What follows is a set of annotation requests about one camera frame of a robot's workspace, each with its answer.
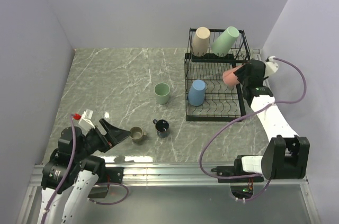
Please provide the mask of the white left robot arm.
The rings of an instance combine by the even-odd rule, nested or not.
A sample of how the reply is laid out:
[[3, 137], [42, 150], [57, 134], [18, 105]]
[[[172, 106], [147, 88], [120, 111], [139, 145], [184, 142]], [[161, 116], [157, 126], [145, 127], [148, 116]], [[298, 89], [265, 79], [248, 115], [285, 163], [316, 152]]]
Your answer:
[[94, 186], [126, 187], [122, 184], [123, 168], [107, 171], [105, 160], [94, 153], [107, 152], [131, 133], [105, 119], [99, 122], [106, 132], [104, 135], [91, 121], [85, 126], [86, 134], [81, 124], [71, 124], [61, 132], [58, 147], [42, 170], [38, 223], [75, 223]]

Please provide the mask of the pink plastic tumbler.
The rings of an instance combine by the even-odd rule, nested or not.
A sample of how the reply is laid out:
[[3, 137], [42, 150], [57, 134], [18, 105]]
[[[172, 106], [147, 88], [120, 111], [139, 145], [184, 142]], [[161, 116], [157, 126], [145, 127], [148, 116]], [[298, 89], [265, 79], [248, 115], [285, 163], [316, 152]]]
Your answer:
[[238, 66], [223, 72], [222, 79], [227, 86], [232, 87], [240, 83], [238, 77], [234, 74], [234, 72], [236, 72], [240, 68], [242, 68], [242, 66]]

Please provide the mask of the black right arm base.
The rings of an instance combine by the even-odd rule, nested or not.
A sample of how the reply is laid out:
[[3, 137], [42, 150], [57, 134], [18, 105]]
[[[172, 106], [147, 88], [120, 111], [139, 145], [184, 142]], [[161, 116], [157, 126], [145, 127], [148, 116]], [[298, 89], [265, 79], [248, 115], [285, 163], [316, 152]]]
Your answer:
[[[246, 176], [254, 175], [254, 173], [247, 173], [241, 168], [236, 168], [235, 166], [216, 166], [210, 170], [213, 174], [222, 177], [231, 177], [231, 176]], [[232, 179], [217, 179], [218, 183], [247, 183], [247, 182], [263, 182], [263, 176], [254, 176], [254, 177], [245, 177], [245, 178], [232, 178]]]

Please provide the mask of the large green plastic tumbler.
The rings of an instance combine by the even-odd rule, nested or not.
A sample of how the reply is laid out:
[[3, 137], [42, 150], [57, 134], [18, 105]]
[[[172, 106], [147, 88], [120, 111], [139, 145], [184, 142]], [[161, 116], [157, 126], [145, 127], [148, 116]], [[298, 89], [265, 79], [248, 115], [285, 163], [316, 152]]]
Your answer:
[[240, 36], [239, 30], [229, 26], [211, 45], [211, 51], [215, 55], [225, 56]]

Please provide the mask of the beige plastic tumbler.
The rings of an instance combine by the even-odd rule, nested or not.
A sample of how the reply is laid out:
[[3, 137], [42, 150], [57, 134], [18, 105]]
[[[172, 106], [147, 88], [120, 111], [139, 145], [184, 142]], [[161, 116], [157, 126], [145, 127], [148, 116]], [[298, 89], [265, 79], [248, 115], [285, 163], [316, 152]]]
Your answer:
[[209, 48], [210, 30], [204, 26], [197, 28], [192, 39], [192, 53], [203, 56]]

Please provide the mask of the small green plastic tumbler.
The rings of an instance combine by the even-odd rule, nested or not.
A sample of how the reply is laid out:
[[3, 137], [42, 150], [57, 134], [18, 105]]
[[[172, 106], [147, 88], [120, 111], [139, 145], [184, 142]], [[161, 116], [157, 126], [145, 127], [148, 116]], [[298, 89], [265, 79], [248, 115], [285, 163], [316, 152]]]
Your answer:
[[158, 83], [154, 87], [154, 92], [156, 96], [156, 102], [160, 105], [164, 105], [168, 102], [170, 98], [170, 87], [166, 83]]

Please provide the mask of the blue plastic tumbler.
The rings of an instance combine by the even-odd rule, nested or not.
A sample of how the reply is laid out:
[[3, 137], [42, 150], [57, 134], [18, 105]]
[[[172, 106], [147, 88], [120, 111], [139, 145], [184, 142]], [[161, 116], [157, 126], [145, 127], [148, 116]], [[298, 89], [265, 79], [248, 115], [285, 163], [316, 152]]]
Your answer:
[[203, 80], [197, 79], [192, 83], [188, 93], [188, 102], [192, 106], [200, 106], [204, 103], [206, 84]]

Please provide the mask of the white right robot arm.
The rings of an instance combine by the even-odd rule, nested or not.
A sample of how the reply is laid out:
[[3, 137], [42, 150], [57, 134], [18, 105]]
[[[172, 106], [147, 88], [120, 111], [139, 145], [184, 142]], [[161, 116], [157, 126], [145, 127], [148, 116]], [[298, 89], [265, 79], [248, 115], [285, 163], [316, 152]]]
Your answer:
[[239, 156], [233, 168], [238, 181], [247, 180], [252, 173], [267, 180], [302, 179], [305, 177], [309, 140], [299, 136], [287, 123], [278, 108], [280, 101], [273, 96], [264, 80], [278, 70], [277, 59], [262, 62], [252, 59], [234, 72], [242, 85], [243, 97], [259, 118], [269, 143], [262, 156]]

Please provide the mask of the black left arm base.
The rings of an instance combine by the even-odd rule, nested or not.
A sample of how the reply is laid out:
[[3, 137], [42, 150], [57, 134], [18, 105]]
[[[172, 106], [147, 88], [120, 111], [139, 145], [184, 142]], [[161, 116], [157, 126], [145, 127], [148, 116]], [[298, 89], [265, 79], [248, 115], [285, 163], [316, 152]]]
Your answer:
[[107, 167], [106, 175], [109, 177], [109, 182], [112, 183], [122, 183], [124, 168], [123, 167]]

